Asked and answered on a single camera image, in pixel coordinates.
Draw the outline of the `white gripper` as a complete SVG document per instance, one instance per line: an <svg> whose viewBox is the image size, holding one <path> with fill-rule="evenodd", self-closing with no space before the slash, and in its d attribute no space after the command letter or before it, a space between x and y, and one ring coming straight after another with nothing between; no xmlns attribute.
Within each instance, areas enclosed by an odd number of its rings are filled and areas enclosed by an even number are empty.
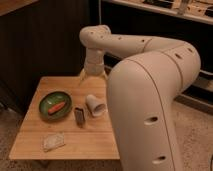
<svg viewBox="0 0 213 171"><path fill-rule="evenodd" d="M84 70L85 73L88 76L99 76L103 73L103 62L102 61L89 61L86 60L84 62ZM107 81L107 76L102 75L101 78L105 81ZM80 86L85 80L87 79L86 75L81 75L79 77L79 83L78 85Z"/></svg>

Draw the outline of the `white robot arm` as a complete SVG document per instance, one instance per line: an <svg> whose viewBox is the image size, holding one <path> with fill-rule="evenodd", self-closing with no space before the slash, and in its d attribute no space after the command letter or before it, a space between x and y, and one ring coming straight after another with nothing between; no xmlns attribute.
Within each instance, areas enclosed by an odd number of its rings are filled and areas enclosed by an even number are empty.
<svg viewBox="0 0 213 171"><path fill-rule="evenodd" d="M106 99L123 171L183 171L172 119L173 100L198 77L196 48L182 40L113 34L87 26L81 74L104 73L105 54L120 59L108 75Z"/></svg>

